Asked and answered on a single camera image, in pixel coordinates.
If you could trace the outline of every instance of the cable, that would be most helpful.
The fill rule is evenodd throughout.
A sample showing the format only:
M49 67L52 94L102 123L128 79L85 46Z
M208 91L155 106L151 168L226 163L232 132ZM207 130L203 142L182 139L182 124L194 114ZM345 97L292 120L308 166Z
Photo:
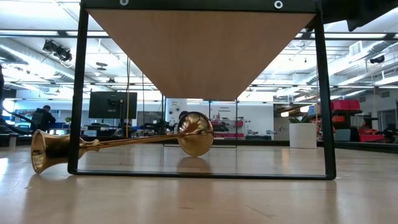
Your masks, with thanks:
M25 116L22 116L20 114L10 112L10 111L8 111L7 109L5 109L3 107L3 105L2 105L2 103L4 101L4 98L2 97L3 88L4 88L4 75L2 74L2 66L0 65L0 124L3 124L5 127L9 128L11 131L14 131L15 133L18 133L18 134L23 134L23 135L33 134L34 131L29 131L29 132L28 131L21 131L21 130L15 128L14 126L8 124L6 122L6 120L2 117L2 112L5 111L5 112L17 117L17 118L20 118L20 119L23 119L23 120L29 122L31 127L33 127L32 128L33 130L37 129L36 124L33 123L33 121L31 119L26 118Z
M21 78L20 79L18 79L15 83L13 83L13 84L11 84L11 85L9 85L9 86L7 86L6 87L6 89L9 89L10 87L12 87L13 85L15 85L15 84L17 84L19 81L21 80Z
M47 59L50 55L51 55L51 52L49 54L47 54L47 56L45 56L45 58L40 63L43 63L45 61L45 59Z
M72 66L74 66L75 64L71 64L70 66L65 65L63 61L60 60L61 65L63 65L65 68L72 68Z

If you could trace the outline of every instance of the black monitor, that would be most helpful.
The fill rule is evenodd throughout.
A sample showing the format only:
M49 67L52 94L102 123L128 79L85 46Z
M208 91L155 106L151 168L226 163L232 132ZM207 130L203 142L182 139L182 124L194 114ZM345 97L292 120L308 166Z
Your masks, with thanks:
M91 92L89 118L127 118L127 94L110 91ZM129 93L129 119L137 118L137 93Z

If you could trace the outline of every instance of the ceiling light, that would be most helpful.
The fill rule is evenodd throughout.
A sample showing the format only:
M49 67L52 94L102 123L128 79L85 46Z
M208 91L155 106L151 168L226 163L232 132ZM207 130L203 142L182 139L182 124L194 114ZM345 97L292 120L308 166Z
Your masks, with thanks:
M341 34L325 34L326 39L380 39L385 38L387 34L355 34L355 33L341 33Z
M295 105L313 105L315 102L294 102Z
M335 99L338 99L338 98L340 98L341 96L330 96L330 100L335 100Z
M95 83L95 85L113 85L113 86L118 85L118 86L126 86L127 83Z
M396 89L398 86L379 86L379 88L393 88Z
M97 68L97 70L99 71L106 71L106 68L104 67L108 66L108 64L102 62L96 62L95 64L99 66L99 68Z
M347 95L345 95L345 96L355 96L355 95L357 95L357 94L360 94L360 93L363 93L363 92L365 92L366 90L359 90L359 91L355 91L355 92L353 92L353 93L348 93Z
M257 85L257 87L271 87L271 88L283 88L283 87L293 87L293 85Z
M77 31L67 31L68 35L71 36L77 36ZM97 36L109 36L108 33L105 31L88 31L87 32L88 37L97 37Z
M373 86L338 86L338 88L374 88Z
M308 113L309 110L310 110L310 106L303 106L302 108L300 108L300 112L302 112L302 113Z
M0 35L59 35L57 31L0 30Z

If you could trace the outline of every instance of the duct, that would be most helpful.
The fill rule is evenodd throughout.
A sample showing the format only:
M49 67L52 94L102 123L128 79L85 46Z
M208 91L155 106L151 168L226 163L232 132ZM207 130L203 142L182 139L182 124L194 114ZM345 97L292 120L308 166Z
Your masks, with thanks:
M49 73L52 76L60 75L59 80L71 80L75 79L75 71L64 67L60 63L52 60L51 58L46 59L46 56L37 53L34 50L31 50L25 45L22 45L12 39L9 38L0 38L0 50L8 52L8 54L14 55L17 58L20 58L24 62L29 65L33 65L34 67L38 67L38 70L43 70L45 73ZM95 82L94 80L85 77L84 82ZM102 87L104 91L114 91L109 87Z
M7 50L0 48L0 63L13 63L13 64L24 64L27 65L20 57L10 54Z
M50 92L50 88L49 87L39 87L40 92L42 93L49 93Z
M351 54L348 52L328 64L329 76L332 76L338 72L350 68L351 66L354 65L355 62L358 62L362 59L367 60L369 58L372 58L377 54L379 54L380 52L382 52L383 50L387 49L388 47L392 47L396 43L397 42L395 41L379 41L376 43L374 43L374 41L362 41L361 53L351 56ZM318 81L318 77L317 77L317 70L315 68L314 72L310 73L303 80L295 84L312 85L316 81ZM298 87L292 87L284 90L278 90L277 97L291 95L295 91L299 91L299 89L300 88Z
M388 71L391 70L393 72L393 74L389 74L388 77L386 77L386 78L394 77L394 76L398 75L398 73L394 72L396 66L398 66L398 62L391 63L391 64L389 64L389 65L387 65L385 67L378 68L375 71L372 71L372 72L369 72L369 73L366 73L366 74L359 75L357 77L351 78L351 79L347 80L346 82L340 83L339 85L347 85L347 84L353 83L353 82L355 82L357 80L360 80L360 79L369 77L371 75L380 73L382 71L385 71L387 73ZM330 90L330 95L338 95L338 96L347 96L348 95L348 96L351 96L351 95L349 95L350 93L359 92L359 91L358 91L358 89L353 90L353 89L350 89L350 88L337 89L337 90L336 89L331 89ZM298 97L294 101L298 102L298 101L303 101L303 100L309 100L309 99L312 99L312 98L315 98L315 97L318 97L318 93L316 92L316 90L313 90L312 93L309 94L308 96L306 96L306 97L302 97L302 96Z

